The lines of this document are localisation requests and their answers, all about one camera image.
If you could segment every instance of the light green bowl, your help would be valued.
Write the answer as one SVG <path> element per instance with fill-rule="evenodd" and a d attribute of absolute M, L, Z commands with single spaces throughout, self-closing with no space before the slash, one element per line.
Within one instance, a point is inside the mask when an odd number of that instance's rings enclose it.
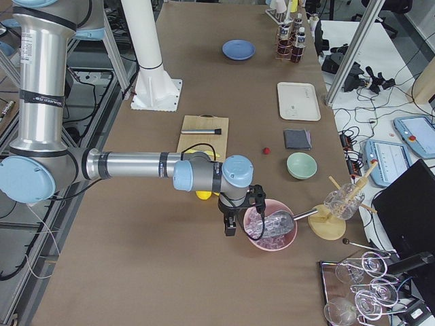
<path fill-rule="evenodd" d="M 287 159 L 287 170 L 295 178 L 305 180 L 317 172 L 317 163 L 306 153 L 293 153 Z"/>

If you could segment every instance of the metal rod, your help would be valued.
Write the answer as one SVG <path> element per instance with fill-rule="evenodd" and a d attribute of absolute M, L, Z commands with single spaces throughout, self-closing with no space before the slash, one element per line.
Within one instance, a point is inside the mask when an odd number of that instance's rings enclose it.
<path fill-rule="evenodd" d="M 370 0 L 368 3 L 367 9 L 362 16 L 360 25 L 353 36 L 352 42 L 346 51 L 346 55 L 343 58 L 329 92 L 325 97 L 325 104 L 327 106 L 331 107 L 334 103 L 338 92 L 343 86 L 343 83 L 345 82 L 345 79 L 347 78 L 347 75 L 353 66 L 353 62 L 355 61 L 355 57 L 360 49 L 360 46 L 367 37 L 368 32 L 370 31 L 373 22 L 376 20 L 378 13 L 381 11 L 384 2 L 385 0 Z"/>
<path fill-rule="evenodd" d="M 182 134 L 222 134 L 222 129 L 183 129 Z"/>
<path fill-rule="evenodd" d="M 312 214 L 316 214 L 317 212 L 318 212 L 317 209 L 311 209 L 305 213 L 301 213 L 301 214 L 297 214 L 297 215 L 293 216 L 293 220 L 298 221 L 299 219 L 303 219 L 304 217 L 308 217 Z"/>

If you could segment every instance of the tablet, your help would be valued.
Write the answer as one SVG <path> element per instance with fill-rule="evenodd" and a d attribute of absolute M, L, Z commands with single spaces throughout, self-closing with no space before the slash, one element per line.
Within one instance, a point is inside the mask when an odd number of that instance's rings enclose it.
<path fill-rule="evenodd" d="M 394 127 L 403 141 L 420 157 L 435 158 L 435 127 L 426 115 L 398 117 Z"/>
<path fill-rule="evenodd" d="M 406 145 L 369 139 L 365 146 L 366 161 L 377 160 L 370 176 L 377 185 L 388 187 L 411 166 Z"/>

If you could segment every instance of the white pole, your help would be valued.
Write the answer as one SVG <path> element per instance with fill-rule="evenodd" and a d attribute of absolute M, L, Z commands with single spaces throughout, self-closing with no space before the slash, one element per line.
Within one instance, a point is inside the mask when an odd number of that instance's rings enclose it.
<path fill-rule="evenodd" d="M 349 48 L 346 51 L 346 55 L 338 68 L 337 74 L 335 75 L 332 85 L 325 97 L 325 104 L 332 107 L 335 98 L 338 96 L 340 89 L 342 88 L 347 75 L 349 74 L 355 57 L 360 49 L 361 44 L 364 42 L 365 38 L 370 32 L 372 24 L 375 22 L 376 17 L 381 11 L 382 5 L 385 0 L 370 0 L 367 5 L 367 9 L 361 18 L 361 22 L 353 36 L 352 42 L 349 44 Z"/>
<path fill-rule="evenodd" d="M 176 111 L 181 80 L 172 80 L 164 70 L 151 1 L 121 2 L 140 64 L 132 109 Z"/>

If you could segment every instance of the blue joint cap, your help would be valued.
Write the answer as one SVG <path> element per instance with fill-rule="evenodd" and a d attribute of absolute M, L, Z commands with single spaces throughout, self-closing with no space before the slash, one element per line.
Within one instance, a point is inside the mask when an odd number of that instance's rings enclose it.
<path fill-rule="evenodd" d="M 174 175 L 172 177 L 176 190 L 189 192 L 193 187 L 193 169 L 189 161 L 178 161 L 174 165 Z"/>
<path fill-rule="evenodd" d="M 53 196 L 56 183 L 39 162 L 10 156 L 0 163 L 0 189 L 17 202 L 31 204 Z"/>
<path fill-rule="evenodd" d="M 254 167 L 245 156 L 233 155 L 225 160 L 222 165 L 225 180 L 239 188 L 247 187 L 252 182 Z"/>
<path fill-rule="evenodd" d="M 82 41 L 101 41 L 104 38 L 105 29 L 80 29 L 75 32 L 74 38 Z"/>
<path fill-rule="evenodd" d="M 52 5 L 58 0 L 12 0 L 13 3 L 27 8 L 42 8 Z"/>

